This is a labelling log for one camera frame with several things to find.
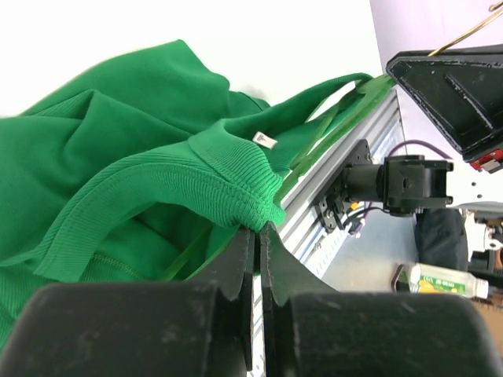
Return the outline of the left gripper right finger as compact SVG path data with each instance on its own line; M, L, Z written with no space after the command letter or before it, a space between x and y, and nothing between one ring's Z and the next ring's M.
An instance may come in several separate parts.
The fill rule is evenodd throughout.
M287 250L270 222L259 232L259 254L266 375L322 375L336 291Z

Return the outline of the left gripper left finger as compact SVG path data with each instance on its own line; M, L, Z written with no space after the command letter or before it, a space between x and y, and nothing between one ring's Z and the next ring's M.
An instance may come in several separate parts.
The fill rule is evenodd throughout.
M239 229L188 281L184 312L186 372L246 372L252 366L254 233Z

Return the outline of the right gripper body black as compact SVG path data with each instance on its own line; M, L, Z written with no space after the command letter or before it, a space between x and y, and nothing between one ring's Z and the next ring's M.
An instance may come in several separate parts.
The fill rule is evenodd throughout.
M477 171L486 171L487 173L495 173L502 169L503 150L496 148L488 152L486 155L470 162L470 166Z

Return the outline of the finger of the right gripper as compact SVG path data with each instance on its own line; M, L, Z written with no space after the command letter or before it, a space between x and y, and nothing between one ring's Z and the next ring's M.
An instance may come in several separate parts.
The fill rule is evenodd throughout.
M465 161L502 160L502 45L405 51L386 72Z

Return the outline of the green tank top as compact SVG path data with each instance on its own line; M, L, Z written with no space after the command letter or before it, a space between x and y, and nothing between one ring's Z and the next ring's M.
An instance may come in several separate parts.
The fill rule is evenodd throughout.
M156 280L145 255L167 239L158 149L190 135L157 47L102 62L2 119L2 339L47 284Z

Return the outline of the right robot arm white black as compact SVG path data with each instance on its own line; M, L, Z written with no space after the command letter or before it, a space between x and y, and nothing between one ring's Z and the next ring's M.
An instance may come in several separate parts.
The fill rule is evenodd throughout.
M415 155L388 156L374 164L367 140L360 139L344 151L314 197L325 230L346 230L367 214L366 209L349 211L357 202L378 203L396 217L428 208L501 203L502 190L490 178L502 169L502 47L451 49L436 56L401 52L386 72L463 161Z

